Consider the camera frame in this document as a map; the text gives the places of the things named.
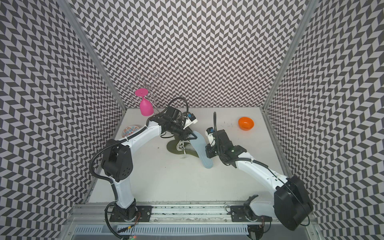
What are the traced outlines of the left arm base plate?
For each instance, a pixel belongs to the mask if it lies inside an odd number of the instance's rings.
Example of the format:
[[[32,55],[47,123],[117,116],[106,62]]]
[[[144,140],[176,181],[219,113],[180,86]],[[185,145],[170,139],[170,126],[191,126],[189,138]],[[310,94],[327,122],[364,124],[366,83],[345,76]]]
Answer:
[[[149,222],[152,209],[152,206],[133,206],[127,209],[114,206],[109,221],[113,223]]]

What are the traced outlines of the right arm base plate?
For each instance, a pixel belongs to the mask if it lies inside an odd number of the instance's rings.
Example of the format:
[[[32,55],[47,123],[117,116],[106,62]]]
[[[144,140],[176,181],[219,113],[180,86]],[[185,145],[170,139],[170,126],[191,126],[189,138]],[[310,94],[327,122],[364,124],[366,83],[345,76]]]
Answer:
[[[250,207],[246,206],[226,206],[226,211],[231,215],[232,222],[272,222],[271,217],[258,216]]]

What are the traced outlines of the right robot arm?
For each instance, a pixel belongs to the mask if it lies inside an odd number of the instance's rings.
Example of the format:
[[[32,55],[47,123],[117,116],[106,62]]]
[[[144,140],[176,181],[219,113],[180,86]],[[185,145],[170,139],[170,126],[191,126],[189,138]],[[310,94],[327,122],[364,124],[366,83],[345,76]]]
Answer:
[[[289,178],[257,161],[245,148],[233,145],[225,130],[208,128],[206,136],[209,139],[206,145],[208,158],[218,156],[223,164],[248,174],[267,190],[267,197],[255,194],[244,202],[243,211],[249,221],[261,217],[276,218],[288,230],[294,231],[309,218],[314,207],[300,178]]]

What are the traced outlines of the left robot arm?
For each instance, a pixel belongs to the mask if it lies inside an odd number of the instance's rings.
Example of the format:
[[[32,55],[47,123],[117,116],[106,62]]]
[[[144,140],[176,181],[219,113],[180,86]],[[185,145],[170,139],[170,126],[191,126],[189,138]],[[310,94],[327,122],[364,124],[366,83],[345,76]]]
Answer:
[[[137,215],[136,200],[132,194],[130,175],[133,172],[133,154],[147,142],[169,132],[182,141],[196,140],[198,137],[189,128],[197,123],[194,114],[182,113],[174,107],[166,107],[162,112],[147,119],[144,127],[121,140],[109,140],[89,163],[93,177],[108,181],[113,189],[114,210],[124,221],[133,221]]]

